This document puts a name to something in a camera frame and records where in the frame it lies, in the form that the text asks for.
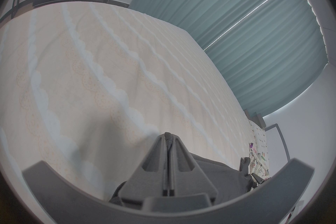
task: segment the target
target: beige bed sheet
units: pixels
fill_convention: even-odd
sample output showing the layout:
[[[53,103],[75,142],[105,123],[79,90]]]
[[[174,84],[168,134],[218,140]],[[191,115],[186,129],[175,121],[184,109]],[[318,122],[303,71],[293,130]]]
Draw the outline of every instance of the beige bed sheet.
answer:
[[[56,3],[0,29],[0,163],[29,207],[21,170],[48,162],[108,200],[155,137],[235,169],[254,136],[233,92],[184,30],[102,3]]]

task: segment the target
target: curtain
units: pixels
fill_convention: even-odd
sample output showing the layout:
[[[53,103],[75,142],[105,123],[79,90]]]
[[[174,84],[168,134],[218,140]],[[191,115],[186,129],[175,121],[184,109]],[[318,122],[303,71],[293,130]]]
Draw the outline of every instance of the curtain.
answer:
[[[132,0],[129,8],[186,30],[252,116],[296,98],[327,63],[307,0]]]

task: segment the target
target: curtain fold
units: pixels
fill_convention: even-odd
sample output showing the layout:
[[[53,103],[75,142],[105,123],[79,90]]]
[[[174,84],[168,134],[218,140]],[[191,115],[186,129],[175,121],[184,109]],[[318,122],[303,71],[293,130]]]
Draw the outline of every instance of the curtain fold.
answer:
[[[186,30],[203,50],[227,31],[205,52],[241,107],[265,116],[312,84],[327,54],[307,0],[264,1],[132,0],[129,8]]]

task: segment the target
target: bed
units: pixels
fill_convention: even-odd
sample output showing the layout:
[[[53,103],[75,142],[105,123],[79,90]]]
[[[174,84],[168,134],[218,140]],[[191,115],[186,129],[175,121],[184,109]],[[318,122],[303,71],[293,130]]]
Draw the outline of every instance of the bed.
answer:
[[[169,23],[103,3],[55,3],[9,21],[0,40],[0,168],[45,223],[21,175],[39,160],[108,201],[164,132],[234,169],[255,143],[214,64]]]

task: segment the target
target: mattress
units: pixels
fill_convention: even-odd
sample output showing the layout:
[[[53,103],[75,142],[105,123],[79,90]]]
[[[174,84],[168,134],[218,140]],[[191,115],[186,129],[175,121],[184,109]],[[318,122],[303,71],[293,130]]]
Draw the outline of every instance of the mattress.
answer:
[[[238,169],[254,136],[184,30],[103,3],[56,3],[0,29],[0,164],[40,219],[21,171],[44,160],[108,201],[164,132]]]

